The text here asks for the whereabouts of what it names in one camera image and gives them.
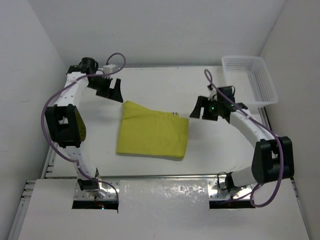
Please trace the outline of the yellow-green trousers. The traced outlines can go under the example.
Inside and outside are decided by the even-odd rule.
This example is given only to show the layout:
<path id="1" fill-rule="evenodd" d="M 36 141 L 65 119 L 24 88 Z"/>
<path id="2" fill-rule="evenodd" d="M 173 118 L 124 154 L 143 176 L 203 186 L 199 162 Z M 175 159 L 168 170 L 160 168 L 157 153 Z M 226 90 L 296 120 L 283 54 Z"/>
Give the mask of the yellow-green trousers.
<path id="1" fill-rule="evenodd" d="M 116 153 L 183 159 L 189 119 L 177 112 L 148 109 L 132 101 L 122 104 Z"/>

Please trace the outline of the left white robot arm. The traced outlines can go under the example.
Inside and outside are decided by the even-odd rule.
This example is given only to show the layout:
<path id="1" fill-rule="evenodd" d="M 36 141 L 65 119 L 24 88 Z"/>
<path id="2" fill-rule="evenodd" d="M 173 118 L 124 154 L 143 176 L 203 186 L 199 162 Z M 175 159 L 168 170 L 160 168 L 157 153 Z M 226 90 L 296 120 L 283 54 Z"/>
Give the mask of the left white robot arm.
<path id="1" fill-rule="evenodd" d="M 64 88 L 47 100 L 41 112 L 45 139 L 61 158 L 73 164 L 79 188 L 95 197 L 105 195 L 111 184 L 101 180 L 98 169 L 84 152 L 87 128 L 78 107 L 86 88 L 95 90 L 99 97 L 122 103 L 121 80 L 116 79 L 114 87 L 110 87 L 111 76 L 121 70 L 109 62 L 99 69 L 93 58 L 82 58 L 79 64 L 69 67 Z"/>

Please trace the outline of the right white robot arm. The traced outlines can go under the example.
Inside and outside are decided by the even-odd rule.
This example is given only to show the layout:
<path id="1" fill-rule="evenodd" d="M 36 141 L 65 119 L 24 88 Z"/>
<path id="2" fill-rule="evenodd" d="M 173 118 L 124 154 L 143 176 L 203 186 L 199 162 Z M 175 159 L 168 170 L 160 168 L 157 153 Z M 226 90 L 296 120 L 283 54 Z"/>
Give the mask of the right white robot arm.
<path id="1" fill-rule="evenodd" d="M 228 192 L 252 184 L 266 184 L 282 178 L 294 176 L 293 144 L 289 137 L 276 140 L 268 129 L 251 117 L 251 112 L 243 103 L 231 104 L 226 100 L 214 100 L 205 96 L 197 98 L 191 118 L 217 121 L 225 119 L 238 129 L 254 147 L 251 166 L 226 174 L 224 185 Z"/>

